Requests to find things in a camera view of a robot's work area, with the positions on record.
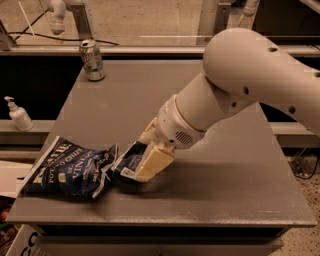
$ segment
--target soda can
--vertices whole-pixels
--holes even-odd
[[[96,41],[92,39],[83,40],[80,43],[79,52],[88,80],[102,80],[105,77],[105,71],[103,70],[102,57]]]

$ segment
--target white bottle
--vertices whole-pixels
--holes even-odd
[[[24,108],[18,107],[12,100],[12,97],[4,97],[8,101],[10,108],[9,115],[14,123],[18,126],[20,131],[28,131],[33,127],[32,120]]]

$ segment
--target gray table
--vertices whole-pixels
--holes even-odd
[[[94,149],[118,143],[125,151],[160,106],[201,71],[201,61],[105,61],[105,70],[99,82],[88,82],[81,71],[43,152],[56,135]],[[177,151],[176,161],[146,184],[115,184],[96,201],[21,195],[8,220],[40,228],[40,242],[55,253],[61,251],[53,244],[64,251],[76,244],[77,255],[93,241],[131,248],[111,250],[117,255],[142,255],[139,246],[146,244],[152,251],[146,255],[176,255],[177,248],[203,255],[204,245],[215,252],[222,246],[221,255],[235,248],[266,255],[288,229],[316,225],[258,104],[216,124],[191,149]]]

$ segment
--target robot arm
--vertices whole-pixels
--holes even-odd
[[[48,10],[51,12],[50,28],[53,34],[60,35],[64,29],[64,18],[67,11],[72,11],[73,4],[83,4],[86,10],[91,34],[95,34],[95,23],[91,15],[89,0],[46,0]]]
[[[175,149],[190,148],[216,122],[257,101],[320,136],[320,72],[260,34],[241,28],[222,31],[206,47],[203,67],[205,74],[173,95],[138,139],[149,149],[135,179],[148,181],[174,160]]]

